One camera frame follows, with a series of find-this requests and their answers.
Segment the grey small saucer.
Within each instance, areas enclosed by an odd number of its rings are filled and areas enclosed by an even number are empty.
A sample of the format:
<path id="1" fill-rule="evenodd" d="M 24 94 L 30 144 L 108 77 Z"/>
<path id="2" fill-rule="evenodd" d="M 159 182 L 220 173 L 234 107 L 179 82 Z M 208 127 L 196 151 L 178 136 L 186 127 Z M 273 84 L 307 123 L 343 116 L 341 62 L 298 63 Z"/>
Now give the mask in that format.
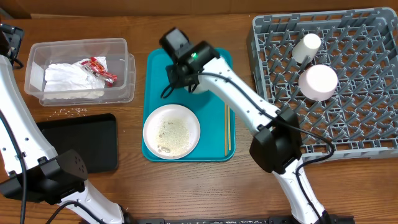
<path id="1" fill-rule="evenodd" d="M 199 84 L 192 84 L 189 86 L 185 86 L 184 89 L 186 89 L 189 93 L 192 94 L 201 94 L 209 90 L 208 84 L 205 82 L 200 82 Z"/>

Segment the white napkin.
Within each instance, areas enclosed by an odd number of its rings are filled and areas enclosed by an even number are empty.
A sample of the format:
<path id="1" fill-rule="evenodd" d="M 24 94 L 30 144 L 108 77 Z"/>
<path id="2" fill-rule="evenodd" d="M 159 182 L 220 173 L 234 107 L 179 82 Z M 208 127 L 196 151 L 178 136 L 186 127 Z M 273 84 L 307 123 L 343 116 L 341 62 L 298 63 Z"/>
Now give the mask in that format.
<path id="1" fill-rule="evenodd" d="M 87 59 L 88 58 L 80 60 L 80 61 L 76 62 L 75 65 L 77 65 L 80 69 L 82 69 L 80 64 L 82 63 L 82 61 L 87 60 Z M 107 69 L 105 57 L 95 57 L 95 59 L 99 60 L 99 62 L 105 67 L 105 69 Z M 85 88 L 95 90 L 95 89 L 103 89 L 106 86 L 105 81 L 100 80 L 99 78 L 95 77 L 94 75 L 86 72 L 84 69 L 82 69 L 82 71 L 83 71 L 83 76 L 84 76 L 83 85 Z"/>
<path id="2" fill-rule="evenodd" d="M 45 70 L 46 85 L 44 99 L 95 99 L 104 95 L 104 91 L 87 89 L 83 85 L 83 71 L 75 64 L 51 64 Z"/>

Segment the red snack wrapper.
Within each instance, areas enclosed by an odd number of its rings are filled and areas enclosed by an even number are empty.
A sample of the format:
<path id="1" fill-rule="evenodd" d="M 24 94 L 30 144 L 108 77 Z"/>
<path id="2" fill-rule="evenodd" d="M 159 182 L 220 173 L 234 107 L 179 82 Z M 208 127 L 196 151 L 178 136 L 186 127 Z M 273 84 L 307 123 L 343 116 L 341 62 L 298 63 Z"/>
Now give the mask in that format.
<path id="1" fill-rule="evenodd" d="M 109 73 L 107 69 L 105 69 L 105 67 L 100 63 L 100 61 L 94 57 L 82 61 L 80 65 L 86 72 L 94 75 L 100 80 L 107 82 L 110 86 L 112 86 L 113 83 L 118 79 L 116 75 Z"/>

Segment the pale green cup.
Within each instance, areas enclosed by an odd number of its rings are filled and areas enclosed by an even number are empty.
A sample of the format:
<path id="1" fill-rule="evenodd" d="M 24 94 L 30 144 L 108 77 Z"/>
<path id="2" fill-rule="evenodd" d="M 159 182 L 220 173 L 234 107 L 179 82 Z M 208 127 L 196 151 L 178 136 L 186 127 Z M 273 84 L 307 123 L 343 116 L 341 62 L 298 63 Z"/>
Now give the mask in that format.
<path id="1" fill-rule="evenodd" d="M 305 57 L 312 60 L 321 46 L 321 38 L 316 34 L 305 35 L 292 50 L 292 56 L 297 63 L 304 63 Z"/>

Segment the pink plastic bowl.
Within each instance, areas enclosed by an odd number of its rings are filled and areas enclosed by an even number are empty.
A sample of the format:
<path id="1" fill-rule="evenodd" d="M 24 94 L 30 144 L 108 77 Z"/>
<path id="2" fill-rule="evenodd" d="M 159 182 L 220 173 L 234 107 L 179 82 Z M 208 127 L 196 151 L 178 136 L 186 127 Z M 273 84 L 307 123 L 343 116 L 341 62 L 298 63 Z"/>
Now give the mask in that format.
<path id="1" fill-rule="evenodd" d="M 332 97 L 338 84 L 336 72 L 326 65 L 314 65 L 300 74 L 298 86 L 302 94 L 313 101 Z"/>

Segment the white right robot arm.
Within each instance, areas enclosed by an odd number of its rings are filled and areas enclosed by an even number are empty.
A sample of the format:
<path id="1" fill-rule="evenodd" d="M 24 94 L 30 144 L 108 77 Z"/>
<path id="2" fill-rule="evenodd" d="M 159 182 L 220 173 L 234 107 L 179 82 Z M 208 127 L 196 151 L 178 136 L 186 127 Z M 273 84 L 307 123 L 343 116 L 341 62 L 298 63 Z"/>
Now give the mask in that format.
<path id="1" fill-rule="evenodd" d="M 172 59 L 166 67 L 169 85 L 161 93 L 167 98 L 175 89 L 189 93 L 210 91 L 229 106 L 253 136 L 249 153 L 265 172 L 273 174 L 290 203 L 297 223 L 332 223 L 331 216 L 317 200 L 307 179 L 301 147 L 299 118 L 260 97 L 228 65 L 208 42 L 193 44 L 178 28 L 170 29 L 159 44 Z"/>

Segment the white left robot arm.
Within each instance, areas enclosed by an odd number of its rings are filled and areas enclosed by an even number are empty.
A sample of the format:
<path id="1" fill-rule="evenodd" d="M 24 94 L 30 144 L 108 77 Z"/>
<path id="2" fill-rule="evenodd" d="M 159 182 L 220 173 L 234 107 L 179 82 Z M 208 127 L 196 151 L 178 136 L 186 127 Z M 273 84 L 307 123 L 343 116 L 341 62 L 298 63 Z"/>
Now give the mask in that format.
<path id="1" fill-rule="evenodd" d="M 26 203 L 43 201 L 58 205 L 49 223 L 64 208 L 88 223 L 133 223 L 122 206 L 90 183 L 81 156 L 73 149 L 58 154 L 37 127 L 13 71 L 23 36 L 22 29 L 1 25 L 1 156 L 9 176 L 1 182 L 1 194 L 21 201 L 21 223 Z"/>

